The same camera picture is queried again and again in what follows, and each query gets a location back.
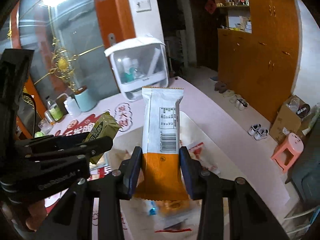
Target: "wall switch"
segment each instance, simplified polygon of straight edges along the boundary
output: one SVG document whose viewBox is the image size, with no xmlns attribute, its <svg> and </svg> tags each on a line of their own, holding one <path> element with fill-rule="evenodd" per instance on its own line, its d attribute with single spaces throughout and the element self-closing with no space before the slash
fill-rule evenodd
<svg viewBox="0 0 320 240">
<path fill-rule="evenodd" d="M 136 2 L 136 12 L 151 11 L 150 0 L 143 0 Z"/>
</svg>

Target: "pink stool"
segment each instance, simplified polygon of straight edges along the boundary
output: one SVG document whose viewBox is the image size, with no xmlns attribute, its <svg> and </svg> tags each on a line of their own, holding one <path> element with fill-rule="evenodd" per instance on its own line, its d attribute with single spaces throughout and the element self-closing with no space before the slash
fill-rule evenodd
<svg viewBox="0 0 320 240">
<path fill-rule="evenodd" d="M 285 165 L 284 162 L 279 158 L 280 154 L 283 153 L 286 149 L 293 155 L 292 159 L 287 165 Z M 299 136 L 294 133 L 289 133 L 284 142 L 276 147 L 271 159 L 275 160 L 279 164 L 279 166 L 283 169 L 283 173 L 286 173 L 298 159 L 302 151 L 303 142 L 301 141 Z"/>
</svg>

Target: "floor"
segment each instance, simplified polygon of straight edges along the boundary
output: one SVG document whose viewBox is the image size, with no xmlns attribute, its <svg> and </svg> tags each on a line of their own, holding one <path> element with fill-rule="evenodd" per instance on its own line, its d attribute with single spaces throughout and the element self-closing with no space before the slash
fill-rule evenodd
<svg viewBox="0 0 320 240">
<path fill-rule="evenodd" d="M 228 113 L 245 131 L 247 131 L 251 125 L 260 123 L 262 127 L 270 129 L 270 122 L 258 113 L 254 108 L 249 106 L 246 110 L 240 111 L 234 107 L 234 104 L 229 102 L 230 98 L 224 98 L 219 92 L 214 91 L 214 82 L 210 77 L 217 76 L 218 73 L 207 67 L 189 67 L 184 73 L 184 79 L 198 88 L 206 96 L 211 98 L 217 105 L 219 105 L 226 113 Z M 265 150 L 270 151 L 272 155 L 275 147 L 277 146 L 276 141 L 271 137 L 259 141 L 261 147 Z M 285 183 L 287 176 L 279 173 L 283 183 Z M 285 184 L 285 187 L 289 193 L 290 200 L 286 203 L 283 213 L 278 216 L 277 219 L 285 228 L 286 231 L 292 230 L 295 225 L 290 220 L 283 220 L 287 214 L 294 212 L 299 203 L 299 196 L 294 189 L 291 182 Z"/>
</svg>

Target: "white sneaker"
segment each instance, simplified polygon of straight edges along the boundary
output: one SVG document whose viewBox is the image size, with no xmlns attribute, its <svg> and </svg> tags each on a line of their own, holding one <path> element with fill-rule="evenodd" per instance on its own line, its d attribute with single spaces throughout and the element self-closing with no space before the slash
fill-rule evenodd
<svg viewBox="0 0 320 240">
<path fill-rule="evenodd" d="M 229 101 L 234 104 L 239 98 L 241 98 L 241 95 L 233 95 Z"/>
<path fill-rule="evenodd" d="M 248 134 L 251 136 L 254 135 L 261 128 L 261 124 L 257 123 L 250 127 Z"/>
<path fill-rule="evenodd" d="M 262 140 L 262 139 L 265 139 L 267 138 L 269 134 L 269 130 L 268 129 L 264 129 L 264 128 L 260 128 L 255 134 L 254 134 L 254 138 L 259 141 L 259 140 Z"/>
<path fill-rule="evenodd" d="M 224 98 L 228 98 L 228 97 L 231 97 L 231 96 L 233 96 L 235 94 L 235 92 L 233 91 L 233 90 L 227 90 L 227 91 L 225 91 L 225 92 L 223 92 L 222 93 L 222 95 L 223 95 L 223 97 Z"/>
<path fill-rule="evenodd" d="M 238 98 L 237 100 L 236 100 L 236 103 L 235 103 L 235 107 L 236 108 L 239 108 L 239 105 L 240 105 L 240 102 L 243 100 L 243 98 Z"/>
<path fill-rule="evenodd" d="M 243 111 L 244 109 L 247 109 L 249 106 L 248 102 L 245 101 L 244 99 L 240 100 L 240 104 L 239 104 L 239 110 Z"/>
</svg>

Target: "green snack box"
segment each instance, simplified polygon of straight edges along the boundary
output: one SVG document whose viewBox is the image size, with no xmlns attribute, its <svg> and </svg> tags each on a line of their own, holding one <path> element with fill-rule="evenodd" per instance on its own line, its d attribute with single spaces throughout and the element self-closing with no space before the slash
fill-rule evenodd
<svg viewBox="0 0 320 240">
<path fill-rule="evenodd" d="M 109 136 L 111 139 L 114 139 L 118 130 L 121 126 L 116 122 L 116 120 L 110 115 L 109 112 L 103 113 L 98 121 L 95 123 L 91 132 L 88 134 L 85 142 L 89 140 L 94 140 L 104 136 Z M 90 158 L 90 162 L 97 164 L 103 154 Z"/>
</svg>

